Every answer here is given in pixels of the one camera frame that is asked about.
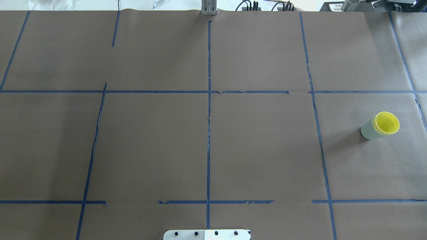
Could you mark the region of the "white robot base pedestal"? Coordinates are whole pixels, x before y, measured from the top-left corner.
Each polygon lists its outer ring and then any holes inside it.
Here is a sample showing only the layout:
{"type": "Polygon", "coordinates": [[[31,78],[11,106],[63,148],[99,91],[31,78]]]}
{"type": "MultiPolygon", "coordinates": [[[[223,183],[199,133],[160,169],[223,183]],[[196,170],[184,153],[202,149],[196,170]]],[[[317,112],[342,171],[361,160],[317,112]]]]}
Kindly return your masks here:
{"type": "Polygon", "coordinates": [[[251,240],[250,230],[245,229],[195,229],[167,230],[164,240],[251,240]]]}

